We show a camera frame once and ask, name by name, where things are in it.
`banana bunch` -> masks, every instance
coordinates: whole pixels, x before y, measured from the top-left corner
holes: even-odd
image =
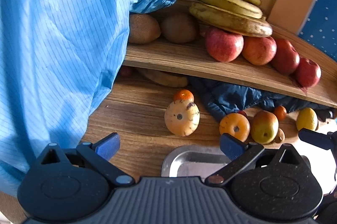
[[[200,0],[193,2],[189,11],[197,19],[218,28],[253,37],[272,34],[271,26],[263,17],[261,0]]]
[[[136,68],[136,70],[145,78],[160,85],[170,87],[185,87],[188,85],[187,77],[184,75],[147,68]]]

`metal tray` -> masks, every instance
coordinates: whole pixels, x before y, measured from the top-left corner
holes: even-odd
[[[161,176],[200,176],[204,181],[230,161],[219,147],[185,145],[173,150],[164,159]]]

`red apple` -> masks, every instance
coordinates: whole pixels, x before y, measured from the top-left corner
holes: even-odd
[[[300,63],[300,56],[286,39],[275,39],[277,50],[270,64],[281,74],[290,75]]]
[[[295,76],[301,86],[312,87],[320,81],[321,68],[314,61],[301,57]]]
[[[243,49],[243,36],[209,27],[205,33],[206,50],[219,62],[231,62]]]
[[[122,65],[121,68],[119,69],[119,74],[122,77],[130,77],[132,72],[133,72],[133,68],[130,66],[126,66],[126,65]]]
[[[244,115],[245,117],[247,117],[247,113],[244,112],[243,110],[239,110],[239,111],[238,111],[238,114],[241,114],[241,115]]]
[[[277,46],[272,37],[245,36],[244,40],[242,56],[248,62],[254,65],[265,65],[274,58]]]

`blue pegboard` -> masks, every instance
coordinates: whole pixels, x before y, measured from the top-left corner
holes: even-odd
[[[337,0],[316,0],[299,37],[337,61]]]

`lemon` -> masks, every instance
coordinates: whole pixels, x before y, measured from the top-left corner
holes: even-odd
[[[318,119],[314,110],[311,108],[302,109],[296,120],[297,130],[301,130],[302,128],[306,128],[309,130],[315,130],[317,127]]]

